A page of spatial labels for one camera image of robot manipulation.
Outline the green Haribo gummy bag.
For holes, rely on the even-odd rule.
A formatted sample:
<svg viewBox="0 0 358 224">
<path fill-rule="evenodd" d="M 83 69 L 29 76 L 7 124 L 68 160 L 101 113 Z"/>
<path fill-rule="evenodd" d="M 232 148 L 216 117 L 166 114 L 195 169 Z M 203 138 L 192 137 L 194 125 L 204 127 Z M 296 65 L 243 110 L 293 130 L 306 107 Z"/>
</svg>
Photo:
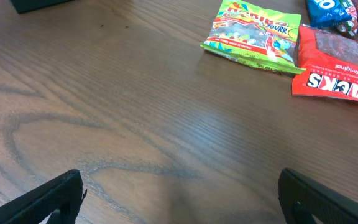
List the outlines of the green Haribo gummy bag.
<svg viewBox="0 0 358 224">
<path fill-rule="evenodd" d="M 295 65 L 301 15 L 224 0 L 200 46 L 234 62 L 263 70 L 301 74 Z"/>
</svg>

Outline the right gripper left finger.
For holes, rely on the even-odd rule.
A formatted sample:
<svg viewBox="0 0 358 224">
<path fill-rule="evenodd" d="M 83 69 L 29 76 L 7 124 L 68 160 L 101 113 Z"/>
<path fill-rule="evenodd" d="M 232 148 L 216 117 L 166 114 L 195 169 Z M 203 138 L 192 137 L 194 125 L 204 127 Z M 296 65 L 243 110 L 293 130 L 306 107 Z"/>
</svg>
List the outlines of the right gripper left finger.
<svg viewBox="0 0 358 224">
<path fill-rule="evenodd" d="M 0 224 L 74 224 L 87 191 L 78 170 L 72 169 L 0 206 Z"/>
</svg>

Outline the red Hacks candy bag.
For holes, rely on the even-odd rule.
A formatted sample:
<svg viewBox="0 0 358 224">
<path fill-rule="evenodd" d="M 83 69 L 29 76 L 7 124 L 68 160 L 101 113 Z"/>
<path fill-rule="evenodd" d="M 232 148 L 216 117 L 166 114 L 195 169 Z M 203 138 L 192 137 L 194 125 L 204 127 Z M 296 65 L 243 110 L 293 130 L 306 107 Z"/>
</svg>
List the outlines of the red Hacks candy bag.
<svg viewBox="0 0 358 224">
<path fill-rule="evenodd" d="M 358 101 L 358 42 L 307 25 L 300 26 L 292 94 Z"/>
</svg>

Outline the blue Oreo cookie pack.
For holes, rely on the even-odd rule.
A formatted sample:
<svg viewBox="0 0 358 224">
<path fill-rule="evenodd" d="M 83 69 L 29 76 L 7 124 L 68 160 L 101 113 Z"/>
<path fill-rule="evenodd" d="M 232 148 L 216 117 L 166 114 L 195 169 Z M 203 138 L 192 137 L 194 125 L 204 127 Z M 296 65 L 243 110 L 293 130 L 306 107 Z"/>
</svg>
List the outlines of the blue Oreo cookie pack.
<svg viewBox="0 0 358 224">
<path fill-rule="evenodd" d="M 346 20 L 340 0 L 306 0 L 306 6 L 312 27 L 331 27 Z"/>
</svg>

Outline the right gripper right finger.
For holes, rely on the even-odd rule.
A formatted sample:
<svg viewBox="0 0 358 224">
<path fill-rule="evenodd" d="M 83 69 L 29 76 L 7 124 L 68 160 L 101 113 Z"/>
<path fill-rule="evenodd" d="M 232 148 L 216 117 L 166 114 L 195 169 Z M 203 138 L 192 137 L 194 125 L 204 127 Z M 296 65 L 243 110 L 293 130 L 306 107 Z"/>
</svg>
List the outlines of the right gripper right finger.
<svg viewBox="0 0 358 224">
<path fill-rule="evenodd" d="M 278 199 L 287 224 L 358 224 L 357 202 L 291 168 L 280 173 Z"/>
</svg>

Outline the red green chocolate bar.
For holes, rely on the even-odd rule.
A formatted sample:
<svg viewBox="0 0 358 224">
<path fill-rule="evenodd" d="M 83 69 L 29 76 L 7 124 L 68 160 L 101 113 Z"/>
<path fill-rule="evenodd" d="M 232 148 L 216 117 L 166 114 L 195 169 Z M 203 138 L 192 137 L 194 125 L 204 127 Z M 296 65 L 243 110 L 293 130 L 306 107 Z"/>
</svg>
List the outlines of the red green chocolate bar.
<svg viewBox="0 0 358 224">
<path fill-rule="evenodd" d="M 355 37 L 358 31 L 357 11 L 352 0 L 340 0 L 346 12 L 345 21 L 336 25 L 337 31 L 346 37 Z"/>
</svg>

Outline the black gift box with lid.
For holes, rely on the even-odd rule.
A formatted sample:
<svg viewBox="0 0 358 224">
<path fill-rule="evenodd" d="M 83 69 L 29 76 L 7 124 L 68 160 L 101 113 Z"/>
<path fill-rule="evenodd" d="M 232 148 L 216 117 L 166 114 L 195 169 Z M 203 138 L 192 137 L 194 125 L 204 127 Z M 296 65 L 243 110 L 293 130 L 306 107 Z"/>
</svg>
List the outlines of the black gift box with lid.
<svg viewBox="0 0 358 224">
<path fill-rule="evenodd" d="M 11 0 L 11 3 L 18 14 L 23 14 L 70 1 L 73 0 Z"/>
</svg>

